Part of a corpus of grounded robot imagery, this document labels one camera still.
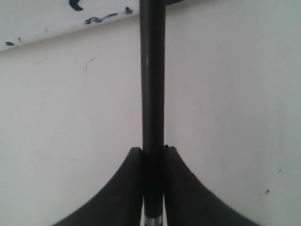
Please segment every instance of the metal band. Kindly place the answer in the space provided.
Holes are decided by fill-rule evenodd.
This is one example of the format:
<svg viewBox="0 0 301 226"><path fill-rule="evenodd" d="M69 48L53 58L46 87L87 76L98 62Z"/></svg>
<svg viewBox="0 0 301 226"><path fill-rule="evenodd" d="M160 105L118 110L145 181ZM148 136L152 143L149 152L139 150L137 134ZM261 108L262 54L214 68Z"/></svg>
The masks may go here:
<svg viewBox="0 0 301 226"><path fill-rule="evenodd" d="M157 218L148 218L144 216L144 224L147 226L160 226L162 225L162 215Z"/></svg>

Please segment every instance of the metal rod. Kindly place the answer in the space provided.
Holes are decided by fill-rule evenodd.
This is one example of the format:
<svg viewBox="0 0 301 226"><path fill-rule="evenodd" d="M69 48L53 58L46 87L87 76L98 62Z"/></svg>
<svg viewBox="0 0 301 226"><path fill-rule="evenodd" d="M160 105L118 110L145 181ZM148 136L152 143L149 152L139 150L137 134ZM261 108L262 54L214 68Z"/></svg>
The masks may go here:
<svg viewBox="0 0 301 226"><path fill-rule="evenodd" d="M165 0L140 0L145 225L162 225Z"/></svg>

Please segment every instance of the silver ring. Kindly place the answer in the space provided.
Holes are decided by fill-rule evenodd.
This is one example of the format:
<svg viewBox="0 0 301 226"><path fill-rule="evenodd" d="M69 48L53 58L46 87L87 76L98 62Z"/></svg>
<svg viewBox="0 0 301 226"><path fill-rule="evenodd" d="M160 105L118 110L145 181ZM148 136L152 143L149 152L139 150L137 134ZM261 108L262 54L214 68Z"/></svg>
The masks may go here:
<svg viewBox="0 0 301 226"><path fill-rule="evenodd" d="M157 218L148 218L144 215L144 223L147 226L160 226L162 224L162 215Z"/></svg>

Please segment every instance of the white wall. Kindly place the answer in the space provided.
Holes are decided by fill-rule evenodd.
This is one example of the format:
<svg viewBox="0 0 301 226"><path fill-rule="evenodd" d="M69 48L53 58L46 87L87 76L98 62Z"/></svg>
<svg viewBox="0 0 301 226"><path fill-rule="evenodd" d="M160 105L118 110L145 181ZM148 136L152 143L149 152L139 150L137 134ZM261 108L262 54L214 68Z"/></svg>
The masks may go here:
<svg viewBox="0 0 301 226"><path fill-rule="evenodd" d="M298 0L168 10L166 142L265 226L301 222L300 11ZM0 53L0 225L65 217L141 146L138 22Z"/></svg>

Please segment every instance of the black curved support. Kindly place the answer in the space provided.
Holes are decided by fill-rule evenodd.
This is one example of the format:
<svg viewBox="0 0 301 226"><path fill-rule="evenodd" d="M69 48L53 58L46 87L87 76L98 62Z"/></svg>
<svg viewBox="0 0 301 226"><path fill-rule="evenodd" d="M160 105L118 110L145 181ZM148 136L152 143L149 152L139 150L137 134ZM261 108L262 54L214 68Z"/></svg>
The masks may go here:
<svg viewBox="0 0 301 226"><path fill-rule="evenodd" d="M54 226L140 226L143 155L132 148L111 180L90 201Z"/></svg>
<svg viewBox="0 0 301 226"><path fill-rule="evenodd" d="M164 159L168 226L258 226L202 185L175 148L166 146Z"/></svg>
<svg viewBox="0 0 301 226"><path fill-rule="evenodd" d="M83 11L84 9L79 6L79 1L80 0L69 0L69 5L71 6L72 9L75 11Z"/></svg>

